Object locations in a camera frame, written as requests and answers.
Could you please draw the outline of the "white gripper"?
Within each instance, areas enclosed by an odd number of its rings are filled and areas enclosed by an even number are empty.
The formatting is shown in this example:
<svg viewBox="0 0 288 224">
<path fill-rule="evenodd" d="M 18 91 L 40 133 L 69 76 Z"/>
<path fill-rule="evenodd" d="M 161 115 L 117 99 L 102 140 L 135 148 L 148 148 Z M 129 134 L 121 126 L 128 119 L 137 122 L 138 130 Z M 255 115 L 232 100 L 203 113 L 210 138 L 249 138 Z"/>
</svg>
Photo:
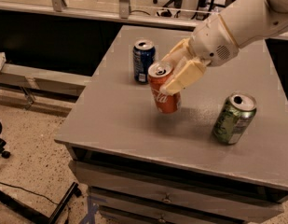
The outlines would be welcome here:
<svg viewBox="0 0 288 224">
<path fill-rule="evenodd" d="M 200 59 L 192 59 L 189 47 Z M 175 69 L 160 87 L 160 91 L 174 95 L 202 78 L 207 64 L 223 65 L 238 53 L 239 47 L 224 20 L 219 14 L 212 14 L 194 29 L 190 40 L 182 39 L 161 59 Z"/>
</svg>

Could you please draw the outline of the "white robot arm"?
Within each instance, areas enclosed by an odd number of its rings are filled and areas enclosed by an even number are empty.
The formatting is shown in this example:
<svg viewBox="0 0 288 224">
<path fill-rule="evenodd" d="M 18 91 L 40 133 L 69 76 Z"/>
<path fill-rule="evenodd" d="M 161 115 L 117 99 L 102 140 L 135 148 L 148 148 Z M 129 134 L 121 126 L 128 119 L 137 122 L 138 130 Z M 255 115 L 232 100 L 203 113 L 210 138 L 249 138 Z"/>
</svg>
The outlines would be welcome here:
<svg viewBox="0 0 288 224">
<path fill-rule="evenodd" d="M 163 58 L 173 67 L 160 87 L 167 95 L 199 80 L 208 66 L 220 66 L 263 38 L 288 32 L 288 0 L 236 0 L 200 23 Z"/>
</svg>

